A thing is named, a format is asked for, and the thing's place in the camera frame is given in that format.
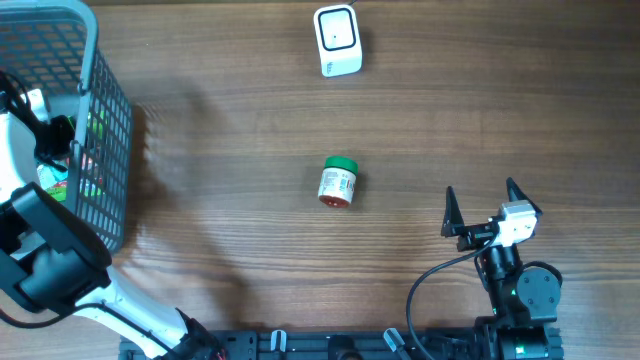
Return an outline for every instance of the small jar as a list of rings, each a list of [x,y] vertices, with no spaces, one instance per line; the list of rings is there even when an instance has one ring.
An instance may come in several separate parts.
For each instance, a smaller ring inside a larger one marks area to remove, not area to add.
[[[346,157],[330,156],[324,164],[318,199],[327,206],[346,208],[353,200],[358,164]]]

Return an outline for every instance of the wood grain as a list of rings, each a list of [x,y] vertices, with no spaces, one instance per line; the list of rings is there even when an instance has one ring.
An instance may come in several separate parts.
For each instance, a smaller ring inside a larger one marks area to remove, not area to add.
[[[322,5],[94,8],[136,115],[116,266],[211,329],[405,327],[411,283],[457,255],[446,186],[472,223],[513,176],[545,211],[523,259],[566,278],[567,359],[636,358],[640,4],[362,1],[364,68],[329,80]],[[316,199],[331,154],[360,164],[346,211]],[[490,313],[470,263],[414,302],[420,326]],[[3,359],[117,353],[85,319],[0,334]]]

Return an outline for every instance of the green lid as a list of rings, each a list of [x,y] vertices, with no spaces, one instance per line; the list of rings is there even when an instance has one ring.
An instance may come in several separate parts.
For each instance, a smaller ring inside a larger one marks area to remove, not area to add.
[[[337,167],[351,171],[354,175],[358,175],[358,164],[343,156],[329,156],[327,161],[324,163],[324,167],[325,169],[328,167]]]

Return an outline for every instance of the white device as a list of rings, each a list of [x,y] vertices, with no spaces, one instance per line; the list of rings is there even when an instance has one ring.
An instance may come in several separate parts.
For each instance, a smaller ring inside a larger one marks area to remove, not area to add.
[[[518,200],[502,204],[500,213],[504,220],[498,222],[500,232],[492,246],[512,246],[533,236],[538,223],[536,210],[527,200]]]
[[[362,67],[362,46],[356,12],[349,5],[318,9],[313,16],[322,75],[354,73]]]
[[[48,121],[44,96],[39,89],[27,93],[31,110],[40,121]],[[0,178],[0,203],[9,200],[13,190],[29,182],[40,184],[33,151],[36,138],[20,119],[10,112],[0,114],[0,169],[6,174]]]

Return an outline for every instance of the gray wire basket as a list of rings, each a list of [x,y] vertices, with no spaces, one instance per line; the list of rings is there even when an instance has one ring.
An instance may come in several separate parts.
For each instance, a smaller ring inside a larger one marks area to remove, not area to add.
[[[80,1],[0,2],[0,70],[41,89],[51,117],[76,119],[64,204],[115,253],[124,240],[133,118],[97,44],[96,17]]]

